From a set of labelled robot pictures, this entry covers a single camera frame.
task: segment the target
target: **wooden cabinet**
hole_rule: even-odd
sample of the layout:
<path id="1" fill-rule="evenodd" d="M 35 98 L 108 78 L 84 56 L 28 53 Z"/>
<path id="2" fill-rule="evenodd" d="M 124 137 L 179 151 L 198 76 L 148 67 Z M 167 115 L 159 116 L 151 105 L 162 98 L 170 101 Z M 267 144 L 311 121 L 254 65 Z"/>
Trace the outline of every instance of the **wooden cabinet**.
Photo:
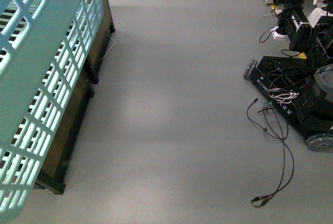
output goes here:
<path id="1" fill-rule="evenodd" d="M 114 33 L 114 25 L 108 0 L 103 0 L 104 15 L 97 34 L 89 50 L 84 68 L 75 85 L 58 130 L 47 153 L 34 188 L 49 189 L 55 194 L 63 194 L 64 179 L 69 160 L 78 136 L 89 100 L 94 96 L 92 83 L 98 83 L 98 72 L 108 38 Z"/>

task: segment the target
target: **wire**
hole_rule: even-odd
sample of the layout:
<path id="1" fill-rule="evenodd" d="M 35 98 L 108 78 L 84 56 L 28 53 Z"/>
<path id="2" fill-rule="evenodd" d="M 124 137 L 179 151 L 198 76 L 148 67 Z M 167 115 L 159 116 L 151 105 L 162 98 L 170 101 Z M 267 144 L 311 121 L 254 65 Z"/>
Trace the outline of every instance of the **wire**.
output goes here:
<path id="1" fill-rule="evenodd" d="M 257 126 L 259 126 L 264 132 L 266 132 L 268 135 L 270 135 L 271 137 L 275 138 L 275 139 L 278 139 L 282 142 L 283 144 L 283 169 L 282 169 L 282 173 L 281 173 L 281 178 L 280 178 L 280 181 L 279 181 L 279 184 L 278 184 L 278 187 L 276 188 L 276 190 L 271 193 L 271 194 L 268 194 L 268 195 L 264 195 L 264 196 L 257 196 L 255 197 L 252 201 L 251 201 L 251 205 L 253 207 L 263 207 L 264 205 L 266 205 L 278 192 L 280 192 L 281 190 L 283 190 L 291 181 L 292 177 L 293 177 L 293 174 L 294 174 L 294 157 L 293 157 L 293 154 L 289 148 L 289 146 L 285 143 L 285 139 L 288 137 L 288 134 L 289 134 L 289 122 L 287 121 L 287 133 L 286 135 L 284 135 L 284 132 L 282 130 L 282 127 L 281 127 L 281 124 L 280 124 L 280 121 L 274 111 L 274 108 L 272 106 L 269 106 L 269 107 L 263 107 L 263 109 L 259 112 L 263 112 L 263 115 L 264 115 L 264 118 L 265 118 L 265 121 L 266 123 L 268 124 L 270 130 L 273 132 L 273 134 L 275 136 L 273 136 L 273 134 L 270 134 L 267 130 L 267 128 L 264 128 L 262 127 L 260 124 L 256 123 L 255 121 L 253 121 L 250 117 L 249 117 L 249 109 L 251 108 L 251 106 L 257 102 L 258 99 L 256 98 L 252 103 L 251 105 L 248 107 L 247 109 L 247 116 L 248 116 L 248 119 L 255 123 Z M 280 129 L 280 132 L 281 132 L 281 136 L 279 134 L 276 133 L 276 131 L 273 129 L 272 125 L 270 124 L 270 122 L 268 121 L 267 119 L 267 116 L 266 116 L 266 112 L 268 113 L 268 110 L 271 110 L 273 113 L 274 113 L 274 116 L 278 122 L 278 125 L 279 125 L 279 129 Z M 282 182 L 283 182 L 283 179 L 284 179 L 284 176 L 285 176 L 285 169 L 286 169 L 286 149 L 288 150 L 290 156 L 291 156 L 291 159 L 292 159 L 292 171 L 291 171 L 291 174 L 289 176 L 289 179 L 287 180 L 287 182 L 283 185 L 282 185 Z M 257 201 L 262 201 L 260 205 L 255 205 L 254 202 L 257 202 Z"/>
<path id="2" fill-rule="evenodd" d="M 291 51 L 291 50 L 290 49 L 281 49 L 281 53 L 288 57 L 296 57 L 296 56 L 299 56 L 300 54 L 304 53 L 304 52 L 298 52 L 298 54 L 291 56 L 291 55 L 287 55 L 286 53 L 284 53 L 284 51 Z"/>
<path id="3" fill-rule="evenodd" d="M 269 38 L 270 38 L 270 36 L 271 36 L 271 34 L 274 32 L 274 31 L 276 31 L 276 30 L 272 30 L 273 28 L 275 28 L 276 26 L 273 26 L 273 27 L 270 27 L 268 30 L 266 30 L 260 37 L 259 37 L 259 43 L 264 43 L 264 42 L 266 42 Z M 265 39 L 265 40 L 263 40 L 263 41 L 261 41 L 261 38 L 268 32 L 270 30 L 270 33 L 268 34 L 268 37 Z"/>
<path id="4" fill-rule="evenodd" d="M 100 58 L 98 61 L 103 60 L 110 53 L 110 51 L 113 49 L 113 47 L 116 44 L 115 40 L 113 40 L 112 38 L 107 38 L 107 39 L 110 39 L 113 42 L 113 45 L 108 49 L 108 51 L 105 52 L 104 56 Z"/>

